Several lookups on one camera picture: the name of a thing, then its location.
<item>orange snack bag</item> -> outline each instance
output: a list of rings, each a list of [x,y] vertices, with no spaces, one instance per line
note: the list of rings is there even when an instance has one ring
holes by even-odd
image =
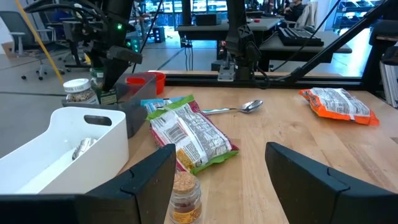
[[[342,88],[312,88],[300,90],[299,94],[310,102],[318,116],[379,125],[374,112]]]

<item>wooden table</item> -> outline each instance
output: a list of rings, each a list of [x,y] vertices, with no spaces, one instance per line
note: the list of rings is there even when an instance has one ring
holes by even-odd
[[[398,111],[365,91],[352,91],[380,119],[380,126],[319,118],[297,90],[169,87],[160,97],[194,94],[201,109],[264,101],[253,114],[211,115],[240,153],[198,174],[203,223],[288,223],[267,171],[264,154],[275,141],[366,182],[398,193]],[[125,169],[155,150],[146,123],[129,139]]]

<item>jar lid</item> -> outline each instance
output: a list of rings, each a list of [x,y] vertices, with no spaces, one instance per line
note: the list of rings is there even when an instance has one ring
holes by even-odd
[[[173,191],[177,194],[187,194],[195,188],[196,178],[189,172],[177,172],[174,175]]]
[[[89,88],[91,88],[91,84],[87,78],[78,78],[67,81],[63,84],[63,89],[67,93],[79,93],[81,91],[88,90]]]

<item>bin handle hole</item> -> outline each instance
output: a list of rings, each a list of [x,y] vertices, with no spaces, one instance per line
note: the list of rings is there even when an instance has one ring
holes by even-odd
[[[109,117],[105,117],[105,116],[85,115],[84,119],[88,124],[96,124],[96,125],[102,125],[102,126],[111,126],[112,125],[111,119]]]

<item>gray box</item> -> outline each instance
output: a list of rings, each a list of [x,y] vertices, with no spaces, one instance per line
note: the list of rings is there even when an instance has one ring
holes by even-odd
[[[127,85],[127,77],[143,79],[144,85]],[[62,100],[63,106],[97,108],[104,110],[118,110],[126,114],[127,136],[133,137],[144,124],[147,117],[146,109],[141,106],[141,100],[156,98],[156,76],[150,73],[123,74],[115,84],[118,104],[116,105],[89,105],[83,103],[68,103]]]

